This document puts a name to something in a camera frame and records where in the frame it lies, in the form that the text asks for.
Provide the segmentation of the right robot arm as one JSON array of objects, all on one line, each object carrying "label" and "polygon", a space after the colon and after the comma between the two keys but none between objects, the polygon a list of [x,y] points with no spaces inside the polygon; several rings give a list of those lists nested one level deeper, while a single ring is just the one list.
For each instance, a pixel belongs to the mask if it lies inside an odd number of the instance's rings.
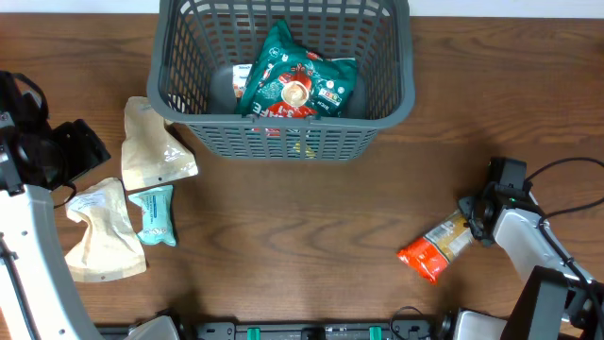
[{"label": "right robot arm", "polygon": [[449,338],[559,339],[568,322],[581,338],[603,340],[603,285],[556,238],[532,179],[524,162],[493,157],[485,187],[459,200],[473,237],[504,249],[525,286],[507,318],[459,311]]}]

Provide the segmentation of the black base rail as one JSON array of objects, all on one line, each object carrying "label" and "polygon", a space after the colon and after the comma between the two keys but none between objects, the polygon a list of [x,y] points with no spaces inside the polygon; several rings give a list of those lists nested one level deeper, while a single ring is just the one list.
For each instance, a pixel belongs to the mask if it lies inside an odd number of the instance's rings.
[{"label": "black base rail", "polygon": [[181,339],[199,340],[436,340],[441,339],[429,318],[412,316],[394,321],[327,324],[236,324],[212,322],[178,326]]}]

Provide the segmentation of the dark grey plastic basket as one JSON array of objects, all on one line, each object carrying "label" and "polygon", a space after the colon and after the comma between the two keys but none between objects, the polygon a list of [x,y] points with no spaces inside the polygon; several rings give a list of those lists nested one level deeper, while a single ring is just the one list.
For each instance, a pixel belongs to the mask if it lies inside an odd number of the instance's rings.
[{"label": "dark grey plastic basket", "polygon": [[348,161],[415,99],[406,0],[161,0],[147,96],[213,153]]}]

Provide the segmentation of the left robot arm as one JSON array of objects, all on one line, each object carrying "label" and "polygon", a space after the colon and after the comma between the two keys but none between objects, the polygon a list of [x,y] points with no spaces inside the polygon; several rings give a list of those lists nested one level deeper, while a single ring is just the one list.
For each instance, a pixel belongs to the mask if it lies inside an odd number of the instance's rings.
[{"label": "left robot arm", "polygon": [[98,339],[63,257],[52,193],[110,154],[81,119],[48,123],[43,91],[1,74],[1,311],[14,339]]}]

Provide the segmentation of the teal wet wipes pack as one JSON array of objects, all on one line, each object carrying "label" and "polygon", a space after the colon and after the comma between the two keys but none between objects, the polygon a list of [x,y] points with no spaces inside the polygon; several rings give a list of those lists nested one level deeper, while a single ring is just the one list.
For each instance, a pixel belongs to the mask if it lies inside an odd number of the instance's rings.
[{"label": "teal wet wipes pack", "polygon": [[137,236],[144,245],[176,246],[171,208],[173,190],[172,185],[164,185],[128,196],[142,210],[143,228]]}]

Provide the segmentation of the red spaghetti pasta packet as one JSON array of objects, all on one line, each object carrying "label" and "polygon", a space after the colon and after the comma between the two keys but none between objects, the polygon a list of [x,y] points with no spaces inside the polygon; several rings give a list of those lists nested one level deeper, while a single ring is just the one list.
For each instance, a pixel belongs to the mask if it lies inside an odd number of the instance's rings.
[{"label": "red spaghetti pasta packet", "polygon": [[435,284],[440,274],[469,246],[474,237],[459,210],[398,251],[401,262]]}]

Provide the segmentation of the beige paper pouch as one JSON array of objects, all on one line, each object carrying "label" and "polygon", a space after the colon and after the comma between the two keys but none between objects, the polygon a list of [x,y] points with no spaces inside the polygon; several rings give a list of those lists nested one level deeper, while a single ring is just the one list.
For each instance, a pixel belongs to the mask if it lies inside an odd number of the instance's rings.
[{"label": "beige paper pouch", "polygon": [[146,270],[143,247],[128,217],[118,178],[105,178],[76,195],[66,205],[66,215],[87,224],[82,240],[65,255],[74,281],[116,281]]},{"label": "beige paper pouch", "polygon": [[130,97],[124,108],[122,180],[128,191],[198,174],[193,153],[168,130],[169,123],[143,96]]}]

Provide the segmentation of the white tissue pack box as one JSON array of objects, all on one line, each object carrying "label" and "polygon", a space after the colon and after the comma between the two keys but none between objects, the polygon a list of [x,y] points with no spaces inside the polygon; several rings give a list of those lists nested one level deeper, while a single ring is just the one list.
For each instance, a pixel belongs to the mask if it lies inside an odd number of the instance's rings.
[{"label": "white tissue pack box", "polygon": [[[354,59],[353,58],[339,58],[339,59],[330,59],[330,60],[337,61],[337,60],[354,60]],[[270,69],[273,68],[273,66],[274,65],[272,63],[269,63],[268,70],[270,71]],[[247,78],[249,76],[251,68],[252,68],[252,64],[238,64],[238,65],[235,65],[232,67],[232,86],[233,86],[233,91],[234,91],[236,99],[240,99],[245,92]],[[333,83],[333,81],[328,82],[327,87],[329,89],[334,88],[334,85],[332,83]],[[338,87],[337,92],[338,92],[338,94],[343,94],[344,88]]]}]

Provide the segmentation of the green Nescafe coffee bag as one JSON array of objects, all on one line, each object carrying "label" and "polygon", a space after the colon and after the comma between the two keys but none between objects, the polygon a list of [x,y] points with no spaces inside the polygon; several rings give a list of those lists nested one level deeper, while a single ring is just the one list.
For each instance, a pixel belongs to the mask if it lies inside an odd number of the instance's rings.
[{"label": "green Nescafe coffee bag", "polygon": [[[354,60],[331,61],[296,43],[287,23],[277,21],[252,65],[235,112],[268,118],[338,117],[357,83]],[[334,88],[327,87],[333,81]],[[338,87],[344,93],[338,93]]]}]

